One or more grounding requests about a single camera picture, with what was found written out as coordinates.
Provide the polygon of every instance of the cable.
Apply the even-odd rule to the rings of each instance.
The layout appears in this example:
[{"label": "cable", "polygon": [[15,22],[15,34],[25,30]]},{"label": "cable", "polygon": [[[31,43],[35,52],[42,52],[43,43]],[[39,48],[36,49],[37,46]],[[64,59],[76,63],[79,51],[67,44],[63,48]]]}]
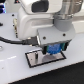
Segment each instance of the cable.
[{"label": "cable", "polygon": [[38,45],[38,41],[37,41],[37,37],[31,37],[30,39],[27,40],[22,40],[22,41],[11,41],[8,39],[5,39],[3,37],[0,37],[0,41],[3,41],[5,43],[10,43],[10,44],[22,44],[22,45],[32,45],[32,46],[36,46]]}]

